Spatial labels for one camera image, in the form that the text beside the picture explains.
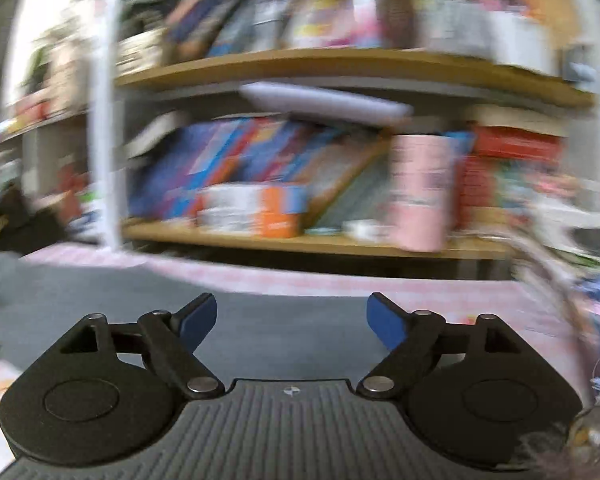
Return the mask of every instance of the pink tumbler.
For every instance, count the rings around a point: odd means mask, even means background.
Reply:
[[[392,147],[391,240],[423,253],[445,246],[450,217],[452,146],[448,137],[401,135]]]

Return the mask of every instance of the pink canister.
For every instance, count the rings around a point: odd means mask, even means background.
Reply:
[[[392,147],[392,242],[432,253],[445,246],[450,217],[452,145],[448,137],[401,135]]]

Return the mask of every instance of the gray ribbed surface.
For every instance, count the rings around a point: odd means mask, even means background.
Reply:
[[[299,393],[284,393],[296,386]],[[171,430],[137,455],[66,469],[19,460],[0,480],[528,480],[457,465],[424,446],[394,405],[352,394],[345,381],[238,381],[190,402]]]

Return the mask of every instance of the wall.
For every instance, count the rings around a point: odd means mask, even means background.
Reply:
[[[20,0],[11,26],[11,38],[2,71],[0,117],[9,117],[9,105],[22,97],[20,84],[26,76],[34,42],[47,29],[61,22],[71,0]],[[81,18],[85,33],[93,34],[96,12],[92,0],[72,8]]]

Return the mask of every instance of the metal screw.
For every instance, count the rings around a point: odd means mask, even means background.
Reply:
[[[218,387],[218,381],[213,377],[194,377],[187,382],[187,388],[197,394],[208,394]]]
[[[362,381],[362,385],[365,387],[365,390],[369,390],[370,392],[388,392],[395,386],[395,383],[389,377],[376,375],[367,377]]]

